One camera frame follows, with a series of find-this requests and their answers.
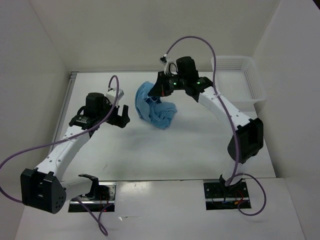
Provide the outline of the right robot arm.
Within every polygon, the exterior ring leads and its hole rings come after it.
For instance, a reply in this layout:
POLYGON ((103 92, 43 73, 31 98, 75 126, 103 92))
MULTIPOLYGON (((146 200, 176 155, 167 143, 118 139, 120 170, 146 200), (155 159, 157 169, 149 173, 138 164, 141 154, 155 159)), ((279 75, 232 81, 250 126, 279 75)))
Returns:
POLYGON ((263 148, 263 122, 241 112, 218 91, 213 80, 200 76, 190 56, 172 61, 164 54, 159 60, 164 70, 158 72, 156 82, 148 92, 149 97, 168 97, 174 91, 185 91, 231 131, 227 152, 233 162, 232 170, 220 176, 219 191, 225 197, 232 196, 244 175, 240 169, 263 148))

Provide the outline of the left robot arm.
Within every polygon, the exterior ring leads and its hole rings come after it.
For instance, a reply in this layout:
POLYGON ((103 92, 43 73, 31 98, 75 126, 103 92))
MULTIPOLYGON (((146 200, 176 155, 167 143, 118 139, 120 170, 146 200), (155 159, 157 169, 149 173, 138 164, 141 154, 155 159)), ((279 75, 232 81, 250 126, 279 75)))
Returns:
POLYGON ((91 92, 52 152, 34 169, 26 168, 20 175, 22 203, 52 214, 58 213, 66 201, 84 195, 96 199, 101 191, 96 176, 81 173, 64 181, 63 176, 79 150, 91 139, 102 123, 124 128, 129 122, 129 107, 119 115, 119 100, 124 91, 109 88, 106 94, 91 92))

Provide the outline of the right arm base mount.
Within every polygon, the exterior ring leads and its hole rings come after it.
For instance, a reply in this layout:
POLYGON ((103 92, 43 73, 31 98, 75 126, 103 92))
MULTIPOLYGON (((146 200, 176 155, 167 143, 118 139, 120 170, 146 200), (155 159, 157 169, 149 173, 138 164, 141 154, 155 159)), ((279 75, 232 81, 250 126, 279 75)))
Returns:
POLYGON ((205 180, 203 182, 205 207, 207 211, 251 209, 247 184, 242 180, 237 186, 227 191, 223 190, 223 184, 218 179, 205 180))

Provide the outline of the light blue shorts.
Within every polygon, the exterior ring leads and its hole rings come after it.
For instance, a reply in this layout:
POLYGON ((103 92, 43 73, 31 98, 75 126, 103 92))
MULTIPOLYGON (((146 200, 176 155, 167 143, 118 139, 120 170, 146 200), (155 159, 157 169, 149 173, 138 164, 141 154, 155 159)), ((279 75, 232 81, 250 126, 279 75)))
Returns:
POLYGON ((136 91, 134 105, 138 116, 153 125, 154 127, 168 129, 178 112, 177 107, 172 102, 163 102, 161 98, 148 96, 154 84, 145 81, 136 91))

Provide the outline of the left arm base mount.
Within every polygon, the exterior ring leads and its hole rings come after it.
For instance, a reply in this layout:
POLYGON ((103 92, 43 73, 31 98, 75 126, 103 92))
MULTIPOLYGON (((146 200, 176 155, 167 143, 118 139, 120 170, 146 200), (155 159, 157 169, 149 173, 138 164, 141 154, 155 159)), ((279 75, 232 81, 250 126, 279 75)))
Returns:
POLYGON ((98 193, 93 197, 88 197, 85 194, 79 195, 79 199, 91 212, 99 213, 114 212, 116 201, 117 183, 111 181, 100 181, 98 193))

